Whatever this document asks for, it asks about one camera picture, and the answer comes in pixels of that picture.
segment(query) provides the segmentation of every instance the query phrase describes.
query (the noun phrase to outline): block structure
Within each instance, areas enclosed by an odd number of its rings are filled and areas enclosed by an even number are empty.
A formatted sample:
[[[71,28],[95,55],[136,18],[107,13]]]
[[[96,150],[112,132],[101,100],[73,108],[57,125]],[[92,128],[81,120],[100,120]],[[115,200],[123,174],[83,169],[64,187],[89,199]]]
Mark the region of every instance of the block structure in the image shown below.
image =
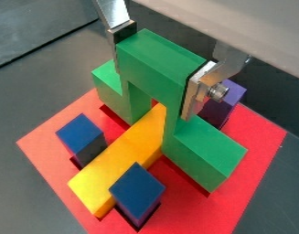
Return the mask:
[[[108,192],[131,165],[144,168],[163,155],[166,107],[159,103],[68,181],[85,208],[103,218],[115,206]]]
[[[230,88],[223,101],[218,103],[210,99],[204,104],[203,110],[198,113],[198,116],[218,129],[226,124],[232,110],[247,91],[247,89],[235,84],[231,80],[224,80],[222,84]]]
[[[120,76],[112,61],[92,71],[100,100],[129,124],[150,110],[151,99],[166,107],[163,153],[212,192],[247,150],[199,116],[188,122],[179,117],[187,78],[206,60],[147,29],[116,51]]]
[[[108,191],[125,217],[140,228],[160,203],[164,185],[135,163]]]
[[[56,135],[81,168],[107,148],[103,131],[83,113],[56,132]]]

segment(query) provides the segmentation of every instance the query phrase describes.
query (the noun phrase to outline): red base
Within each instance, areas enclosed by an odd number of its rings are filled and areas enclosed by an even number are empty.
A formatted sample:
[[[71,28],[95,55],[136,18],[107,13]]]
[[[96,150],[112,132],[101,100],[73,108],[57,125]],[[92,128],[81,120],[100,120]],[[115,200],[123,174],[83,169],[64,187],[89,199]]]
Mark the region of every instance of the red base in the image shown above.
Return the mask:
[[[115,122],[115,116],[111,119],[105,115],[99,109],[101,106],[96,91],[91,90],[32,130],[17,145],[88,233],[135,233],[115,209],[101,221],[97,220],[67,186],[79,170],[55,132],[83,112],[104,131],[111,144],[124,132],[125,125]],[[222,131],[248,149],[231,177],[207,195],[167,159],[159,160],[150,172],[166,185],[166,191],[162,205],[139,233],[232,232],[286,132],[240,105]]]

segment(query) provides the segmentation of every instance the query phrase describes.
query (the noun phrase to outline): yellow rectangular block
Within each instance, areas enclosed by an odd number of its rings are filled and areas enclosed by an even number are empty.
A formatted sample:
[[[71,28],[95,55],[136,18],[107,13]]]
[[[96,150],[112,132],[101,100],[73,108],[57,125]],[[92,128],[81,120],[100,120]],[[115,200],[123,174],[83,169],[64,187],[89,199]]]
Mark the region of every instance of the yellow rectangular block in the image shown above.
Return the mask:
[[[148,168],[163,154],[164,116],[166,107],[158,104],[68,182],[99,218],[115,206],[108,189],[123,173],[135,162]]]

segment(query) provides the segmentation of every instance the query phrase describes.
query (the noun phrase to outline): green l-shaped block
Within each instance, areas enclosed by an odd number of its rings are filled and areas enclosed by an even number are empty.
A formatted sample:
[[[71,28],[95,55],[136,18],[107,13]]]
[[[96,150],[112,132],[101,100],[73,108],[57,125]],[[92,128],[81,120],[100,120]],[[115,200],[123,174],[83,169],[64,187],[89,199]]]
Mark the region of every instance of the green l-shaped block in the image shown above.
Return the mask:
[[[199,116],[188,122],[179,118],[187,77],[206,60],[147,29],[123,40],[116,51],[120,76],[112,60],[92,71],[100,100],[129,124],[150,110],[151,99],[164,105],[163,153],[212,192],[247,150]]]

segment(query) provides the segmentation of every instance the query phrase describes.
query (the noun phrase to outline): dark blue cube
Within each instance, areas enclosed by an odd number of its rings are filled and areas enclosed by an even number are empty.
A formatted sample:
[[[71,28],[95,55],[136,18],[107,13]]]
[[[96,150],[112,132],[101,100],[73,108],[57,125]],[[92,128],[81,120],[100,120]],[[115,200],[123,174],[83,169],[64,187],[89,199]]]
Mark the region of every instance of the dark blue cube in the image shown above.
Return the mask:
[[[160,203],[164,185],[133,163],[108,191],[125,217],[139,228]]]
[[[81,113],[57,132],[60,140],[84,167],[107,148],[103,131]]]

